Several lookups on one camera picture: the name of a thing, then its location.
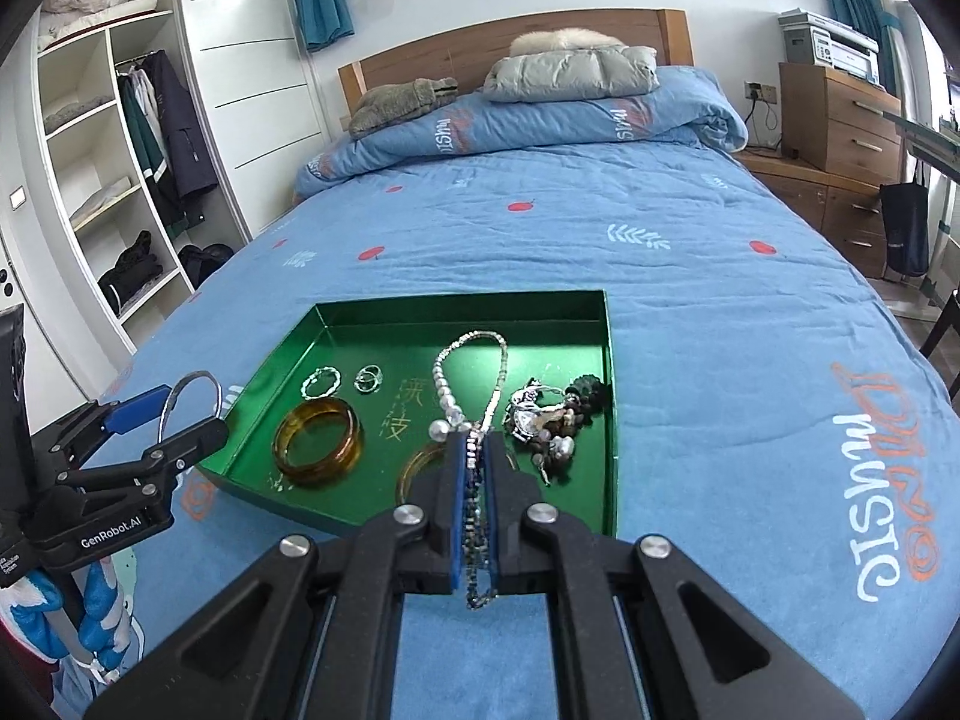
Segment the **printer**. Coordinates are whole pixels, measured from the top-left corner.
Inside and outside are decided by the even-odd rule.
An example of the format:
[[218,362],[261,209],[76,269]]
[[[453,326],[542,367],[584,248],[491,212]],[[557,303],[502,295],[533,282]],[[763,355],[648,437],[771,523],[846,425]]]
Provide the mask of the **printer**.
[[784,30],[787,62],[826,65],[880,85],[877,41],[844,23],[799,8],[781,13],[778,21]]

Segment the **bed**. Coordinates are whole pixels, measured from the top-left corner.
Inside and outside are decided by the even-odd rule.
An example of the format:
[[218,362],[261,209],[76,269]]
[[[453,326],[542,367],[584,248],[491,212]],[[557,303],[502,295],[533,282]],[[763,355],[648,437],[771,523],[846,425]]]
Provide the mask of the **bed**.
[[[707,77],[683,69],[693,55],[682,12],[592,10],[397,47],[342,69],[344,95],[352,107],[368,85],[417,76],[474,88],[512,36],[564,25],[656,47],[670,66],[664,87]],[[696,112],[654,132],[656,116],[618,117],[601,100],[594,113],[640,136],[407,155],[385,167],[318,158],[299,186],[323,191],[203,284],[107,395],[205,368],[229,401],[316,302],[606,290],[618,536],[673,539],[870,720],[888,720],[960,611],[960,421],[870,285],[724,153],[742,122],[718,87],[704,94],[726,128],[713,140],[716,122],[694,122]],[[417,126],[402,125],[419,137]],[[386,131],[380,143],[396,138]],[[191,386],[172,426],[205,415],[208,401]],[[138,457],[152,429],[117,437],[96,461]],[[278,539],[306,530],[196,470],[174,512],[171,530],[116,558],[138,632],[125,668]],[[446,720],[554,718],[549,653],[539,597],[481,613],[459,597],[409,598],[392,716],[430,707]],[[70,668],[58,679],[58,709],[71,716],[88,683]]]

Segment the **wall outlet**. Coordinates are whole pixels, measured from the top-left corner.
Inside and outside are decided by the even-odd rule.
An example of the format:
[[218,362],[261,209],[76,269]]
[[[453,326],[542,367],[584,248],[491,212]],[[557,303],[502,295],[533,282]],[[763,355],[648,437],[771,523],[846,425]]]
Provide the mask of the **wall outlet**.
[[743,82],[743,95],[747,100],[756,98],[761,103],[776,105],[776,86],[768,86],[755,81]]

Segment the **light switch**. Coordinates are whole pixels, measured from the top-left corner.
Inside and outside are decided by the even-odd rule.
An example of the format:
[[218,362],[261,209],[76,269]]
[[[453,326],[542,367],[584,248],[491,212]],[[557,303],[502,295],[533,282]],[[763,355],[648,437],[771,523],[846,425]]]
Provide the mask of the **light switch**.
[[17,187],[10,195],[10,204],[13,210],[16,210],[27,201],[27,191],[23,187]]

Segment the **necklace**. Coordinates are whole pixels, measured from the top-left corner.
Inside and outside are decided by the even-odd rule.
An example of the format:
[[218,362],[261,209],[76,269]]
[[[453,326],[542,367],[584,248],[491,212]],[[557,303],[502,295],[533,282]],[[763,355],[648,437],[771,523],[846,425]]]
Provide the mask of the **necklace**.
[[[484,409],[483,418],[479,423],[470,422],[464,417],[463,410],[457,405],[450,384],[443,376],[443,361],[456,349],[476,338],[492,338],[500,345],[500,370],[496,376],[496,384]],[[430,423],[429,433],[435,442],[444,442],[450,433],[456,431],[467,434],[467,474],[464,491],[464,564],[467,567],[467,606],[469,608],[483,608],[493,600],[493,590],[480,593],[477,574],[481,568],[490,566],[488,553],[487,524],[483,521],[483,512],[480,506],[480,490],[483,488],[483,466],[477,463],[480,458],[480,449],[483,439],[493,423],[493,412],[500,402],[504,382],[507,380],[507,341],[500,333],[493,330],[472,330],[457,338],[456,341],[440,351],[433,364],[433,382],[440,399],[440,408],[445,419],[436,419]]]

